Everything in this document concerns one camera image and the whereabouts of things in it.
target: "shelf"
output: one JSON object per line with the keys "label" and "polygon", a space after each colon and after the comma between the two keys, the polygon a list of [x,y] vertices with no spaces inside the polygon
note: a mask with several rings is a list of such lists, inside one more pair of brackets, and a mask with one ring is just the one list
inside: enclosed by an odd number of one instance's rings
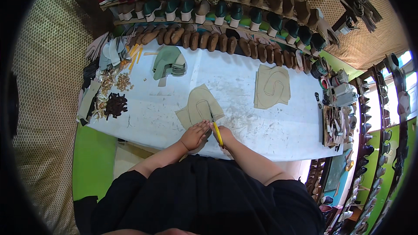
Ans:
{"label": "shelf", "polygon": [[[162,22],[194,24],[194,19],[192,18],[192,19],[190,19],[190,21],[185,22],[185,21],[181,21],[180,18],[176,17],[174,21],[168,22],[164,17],[156,17],[155,20],[154,20],[154,22],[152,22],[152,23],[162,23]],[[115,26],[116,25],[121,25],[121,24],[131,24],[131,23],[147,23],[147,21],[146,21],[145,18],[143,18],[143,19],[131,18],[129,21],[115,21],[114,22]],[[206,20],[205,23],[203,23],[203,25],[216,26],[215,23],[214,23],[214,21],[211,21],[211,20]],[[281,44],[285,44],[287,46],[290,46],[290,47],[292,47],[294,49],[299,50],[296,47],[295,44],[288,44],[286,42],[286,39],[283,39],[283,38],[278,37],[278,36],[276,36],[276,37],[270,37],[269,35],[267,35],[267,32],[264,32],[264,31],[255,32],[255,31],[251,31],[248,27],[244,27],[244,26],[238,26],[238,28],[233,28],[233,27],[230,27],[229,24],[226,23],[225,21],[224,21],[224,24],[222,26],[217,26],[217,27],[227,28],[227,29],[233,29],[233,30],[245,32],[247,34],[257,35],[257,36],[264,37],[266,39],[270,39],[270,40],[279,42]],[[303,50],[303,53],[308,54],[308,55],[311,55],[311,51],[308,50],[308,49],[306,49],[306,48]]]}
{"label": "shelf", "polygon": [[321,184],[321,189],[319,190],[319,193],[318,193],[318,197],[316,198],[316,203],[318,205],[321,204],[322,194],[324,193],[325,186],[327,185],[329,170],[331,169],[331,163],[332,163],[332,157],[327,157],[325,159],[324,169],[322,170],[322,176],[319,182],[321,183],[321,181],[323,181],[323,183]]}
{"label": "shelf", "polygon": [[[225,0],[225,1],[228,1],[228,2],[233,2],[233,3],[240,3],[240,4],[242,4],[242,5],[247,5],[247,6],[250,6],[250,7],[258,7],[258,8],[261,8],[261,9],[263,9],[263,10],[267,10],[267,11],[270,11],[270,12],[274,12],[274,11],[273,11],[271,8],[269,8],[269,7],[268,7],[268,5],[267,5],[267,4],[265,4],[265,3],[263,3],[263,4],[262,4],[262,6],[256,6],[256,5],[251,4],[251,3],[243,3],[243,2],[241,2],[241,1],[239,1],[239,0]],[[119,2],[119,1],[115,1],[115,2],[108,3],[108,4],[104,4],[104,5],[100,6],[100,8],[102,8],[102,10],[104,11],[104,10],[105,10],[105,9],[107,9],[108,7],[115,7],[115,6],[119,5],[120,3],[126,3],[126,2]],[[299,22],[295,14],[293,14],[293,16],[292,16],[292,17],[286,17],[286,18],[293,19],[293,20],[295,20],[295,21]]]}

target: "white table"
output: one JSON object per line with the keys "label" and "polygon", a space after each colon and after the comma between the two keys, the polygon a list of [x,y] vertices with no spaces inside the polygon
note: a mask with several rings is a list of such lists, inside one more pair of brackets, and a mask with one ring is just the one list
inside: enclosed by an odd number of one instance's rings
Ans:
{"label": "white table", "polygon": [[[143,53],[158,52],[160,48],[153,40],[144,46]],[[108,121],[92,119],[88,126],[140,145],[164,149],[185,132],[175,111],[185,107],[190,91],[204,83],[225,113],[217,123],[230,128],[240,142],[257,153],[273,161],[342,154],[342,149],[336,152],[321,144],[322,116],[314,93],[322,96],[322,90],[311,75],[288,70],[289,105],[277,104],[261,110],[254,108],[255,72],[261,64],[259,60],[220,51],[179,49],[186,60],[184,76],[170,75],[167,85],[158,87],[152,72],[156,55],[141,56],[140,65],[135,64],[130,75],[135,86],[129,92],[123,92],[128,100],[128,112],[118,118],[109,117]],[[111,91],[119,92],[116,87]],[[228,159],[213,136],[199,154]]]}

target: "hand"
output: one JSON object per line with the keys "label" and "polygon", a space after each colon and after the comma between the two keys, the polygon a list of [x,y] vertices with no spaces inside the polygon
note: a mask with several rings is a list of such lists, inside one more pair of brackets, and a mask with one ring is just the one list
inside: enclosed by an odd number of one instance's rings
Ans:
{"label": "hand", "polygon": [[206,138],[205,133],[209,129],[209,120],[203,120],[200,123],[197,123],[187,129],[183,136],[180,138],[179,142],[182,142],[184,146],[192,151],[197,149],[202,143],[203,139]]}
{"label": "hand", "polygon": [[[216,140],[219,143],[218,136],[216,134],[215,126],[213,125],[213,123],[210,123],[210,128],[212,129],[213,136],[215,136]],[[218,126],[218,129],[219,129],[219,133],[221,134],[222,142],[224,143],[224,148],[228,149],[228,145],[231,145],[237,139],[235,139],[233,133],[231,132],[229,128],[221,125],[221,126]]]}

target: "green wall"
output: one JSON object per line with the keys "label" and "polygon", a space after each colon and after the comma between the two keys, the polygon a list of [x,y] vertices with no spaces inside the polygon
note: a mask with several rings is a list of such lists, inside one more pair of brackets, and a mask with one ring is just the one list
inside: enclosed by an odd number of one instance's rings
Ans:
{"label": "green wall", "polygon": [[[412,158],[412,153],[413,153],[413,149],[414,149],[414,142],[415,142],[415,131],[412,129],[412,124],[414,124],[416,122],[416,118],[413,118],[411,120],[408,121],[408,145],[409,145],[409,151],[408,151],[408,157],[405,160],[405,164],[404,164],[404,172],[406,171],[406,169],[408,169],[409,165],[410,165],[410,159]],[[376,196],[377,198],[377,202],[374,206],[374,209],[372,211],[372,213],[370,214],[368,223],[369,223],[369,228],[368,230],[364,233],[364,235],[369,234],[371,228],[373,227],[374,223],[376,222],[377,218],[380,215],[380,212],[383,209],[384,203],[386,202],[386,199],[388,197],[389,194],[389,188],[390,185],[392,184],[392,180],[393,180],[393,175],[394,175],[394,170],[392,169],[392,162],[394,160],[394,157],[396,155],[396,149],[398,148],[398,144],[399,144],[399,125],[395,125],[391,128],[389,128],[390,130],[392,130],[392,138],[390,139],[390,145],[391,145],[391,150],[393,151],[392,155],[389,154],[385,154],[385,156],[389,157],[388,163],[383,165],[383,168],[386,168],[386,173],[385,175],[383,175],[381,178],[383,178],[383,183],[381,185],[381,190],[379,192],[379,194]],[[374,131],[372,133],[370,133],[371,135],[375,136],[372,140],[370,140],[367,144],[371,144],[373,145],[375,148],[379,147],[379,141],[380,141],[380,130],[379,131]],[[373,177],[374,177],[374,171],[376,169],[376,165],[378,163],[378,152],[375,150],[367,159],[369,159],[369,163],[365,166],[366,168],[369,167],[368,171],[364,174],[363,177],[363,182],[361,183],[362,186],[370,188],[373,185]],[[398,190],[395,190],[394,195],[392,196],[392,199],[396,197],[398,193]],[[364,191],[359,191],[358,196],[357,196],[357,200],[361,201],[362,204],[365,203],[367,196],[369,194],[369,191],[364,190]]]}

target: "shoe rack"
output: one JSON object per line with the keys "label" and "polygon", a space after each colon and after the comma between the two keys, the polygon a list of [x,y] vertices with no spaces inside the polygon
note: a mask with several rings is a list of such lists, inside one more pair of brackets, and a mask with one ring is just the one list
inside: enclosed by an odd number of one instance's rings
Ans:
{"label": "shoe rack", "polygon": [[311,160],[309,172],[311,173],[311,171],[313,171],[313,174],[308,175],[305,186],[309,195],[312,196],[318,205],[321,204],[321,197],[324,193],[325,185],[327,184],[331,162],[332,157]]}
{"label": "shoe rack", "polygon": [[[388,65],[387,61],[388,58],[386,57],[385,60],[383,60],[380,64],[376,65],[376,67],[386,67],[389,72],[392,73],[394,85],[396,87],[396,92],[399,94],[400,92],[406,91],[406,76],[405,73],[400,71],[398,69],[393,69],[391,66]],[[396,190],[399,182],[399,177],[403,173],[403,161],[406,159],[408,155],[408,122],[406,120],[406,117],[400,116],[400,123],[399,123],[399,145],[396,149],[396,163],[394,164],[395,173],[392,179],[392,183],[389,188],[389,193],[385,199],[385,204],[390,203],[390,198],[393,195],[393,192]],[[387,210],[384,211],[385,206],[382,208],[381,212],[379,213],[379,216],[376,219],[376,222],[374,223],[373,227],[371,228],[371,231],[373,231],[376,227],[376,224],[382,221],[385,221]]]}
{"label": "shoe rack", "polygon": [[[115,23],[115,25],[119,25],[119,24],[131,24],[131,23],[143,23],[142,25],[147,25],[148,24],[145,18],[143,18],[143,19],[131,18],[129,21],[115,21],[114,23]],[[195,21],[194,21],[194,17],[192,17],[190,19],[190,21],[182,21],[181,18],[176,17],[173,22],[168,22],[165,17],[156,17],[155,20],[154,20],[154,22],[152,22],[151,24],[154,24],[154,25],[157,26],[159,23],[165,23],[165,24],[172,24],[172,23],[188,23],[188,24],[194,24]],[[212,20],[206,20],[205,23],[203,23],[202,25],[215,26],[215,23]],[[258,32],[254,32],[254,31],[251,31],[248,27],[244,27],[244,26],[238,26],[237,28],[233,28],[233,27],[230,27],[225,22],[224,22],[224,24],[222,26],[217,26],[217,27],[219,27],[219,28],[225,28],[225,29],[233,29],[233,30],[236,30],[236,31],[243,31],[243,32],[245,32],[247,34],[252,34],[252,35],[257,35],[257,36],[260,36],[260,37],[268,38],[268,39],[270,39],[272,41],[275,41],[275,42],[278,42],[278,43],[281,43],[281,44],[285,44],[285,45],[290,46],[292,48],[298,49],[295,44],[288,44],[285,39],[283,39],[281,37],[278,37],[278,36],[276,36],[276,37],[269,37],[266,32],[261,31],[261,30],[259,30]],[[305,54],[307,54],[307,55],[311,55],[311,51],[308,50],[308,49],[306,49],[306,48],[304,50],[302,50],[302,51]]]}

